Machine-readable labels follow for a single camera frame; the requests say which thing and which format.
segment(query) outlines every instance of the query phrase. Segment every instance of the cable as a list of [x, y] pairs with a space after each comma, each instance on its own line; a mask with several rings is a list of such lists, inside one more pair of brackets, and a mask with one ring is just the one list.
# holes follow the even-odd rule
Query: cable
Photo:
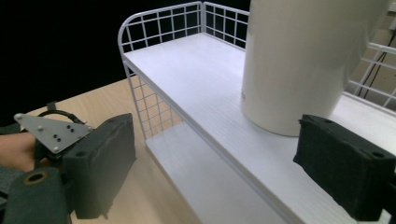
[[[392, 37], [390, 38], [390, 41], [388, 42], [388, 47], [390, 47], [390, 45], [392, 44], [393, 40], [395, 39], [395, 36], [396, 36], [396, 29], [393, 30]], [[381, 61], [381, 63], [382, 63], [382, 62], [384, 62], [386, 56], [387, 56], [387, 53], [386, 53], [386, 52], [383, 52], [383, 53], [381, 54], [381, 56], [379, 56], [379, 58], [378, 58], [376, 61], [377, 61], [377, 62]], [[367, 76], [366, 79], [364, 79], [364, 81], [363, 81], [363, 83], [362, 83], [363, 85], [366, 84], [367, 80], [369, 79], [369, 77], [370, 77], [371, 74], [373, 73], [373, 70], [374, 70], [374, 68], [375, 68], [376, 66], [377, 66], [377, 64], [375, 64], [375, 65], [372, 67], [372, 69], [370, 70], [369, 75]], [[374, 75], [374, 77], [373, 77], [373, 79], [372, 79], [372, 81], [371, 81], [369, 87], [372, 87], [372, 86], [373, 86], [373, 84], [374, 84], [374, 82], [375, 82], [375, 79], [376, 79], [376, 77], [377, 77], [377, 75], [378, 75], [378, 72], [379, 72], [379, 69], [380, 69], [380, 68], [381, 68], [381, 65], [379, 65], [379, 66], [377, 67], [376, 72], [375, 72], [375, 75]], [[361, 90], [362, 90], [362, 89], [363, 89], [363, 87], [361, 87], [361, 89], [359, 90], [359, 93], [358, 93], [359, 96], [361, 96]], [[368, 93], [368, 92], [369, 92], [369, 90], [367, 90], [366, 93], [364, 93], [363, 99], [365, 99], [365, 98], [367, 97], [367, 93]]]
[[65, 117], [68, 117], [70, 120], [72, 120], [74, 123], [79, 123], [79, 124], [84, 124], [82, 120], [77, 118], [74, 114], [70, 114], [68, 112], [62, 111], [62, 110], [47, 110], [39, 114], [39, 117], [45, 117], [47, 115], [51, 114], [58, 114], [58, 115], [63, 115]]

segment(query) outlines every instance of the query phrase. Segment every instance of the black background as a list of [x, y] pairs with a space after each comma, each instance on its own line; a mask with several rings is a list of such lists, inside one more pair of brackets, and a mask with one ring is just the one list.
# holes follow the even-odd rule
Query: black background
[[[193, 1], [0, 1], [0, 126], [126, 78], [117, 35], [129, 16]], [[213, 3], [248, 10], [248, 0]]]

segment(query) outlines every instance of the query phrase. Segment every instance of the wooden surface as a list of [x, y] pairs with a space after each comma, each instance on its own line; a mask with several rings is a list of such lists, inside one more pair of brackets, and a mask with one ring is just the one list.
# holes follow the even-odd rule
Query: wooden surface
[[[77, 219], [73, 224], [195, 224], [201, 223], [148, 154], [127, 80], [60, 101], [57, 109], [72, 113], [96, 128], [114, 116], [133, 113], [137, 160], [114, 200], [108, 219]], [[46, 107], [28, 114], [38, 115]], [[59, 116], [46, 118], [64, 119]]]

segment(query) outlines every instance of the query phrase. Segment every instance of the wire grid side panel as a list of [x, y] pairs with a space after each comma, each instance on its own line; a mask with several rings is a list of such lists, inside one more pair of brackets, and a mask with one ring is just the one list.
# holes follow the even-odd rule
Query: wire grid side panel
[[203, 5], [204, 32], [240, 49], [246, 46], [248, 32], [247, 11], [205, 2]]
[[145, 139], [173, 127], [183, 120], [139, 76], [131, 76], [134, 102]]
[[125, 53], [201, 33], [201, 8], [201, 2], [193, 2], [134, 14], [120, 28], [120, 51]]
[[371, 43], [346, 91], [396, 111], [396, 49]]

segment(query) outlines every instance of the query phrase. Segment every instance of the shelf surface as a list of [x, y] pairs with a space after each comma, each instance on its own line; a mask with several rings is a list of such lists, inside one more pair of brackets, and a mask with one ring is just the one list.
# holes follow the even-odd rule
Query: shelf surface
[[186, 123], [146, 143], [202, 223], [286, 223]]
[[[240, 109], [245, 52], [190, 35], [125, 53], [127, 65], [291, 222], [356, 223], [292, 161], [297, 137], [269, 133]], [[330, 119], [396, 154], [396, 118], [343, 95]], [[380, 223], [387, 223], [384, 213]]]

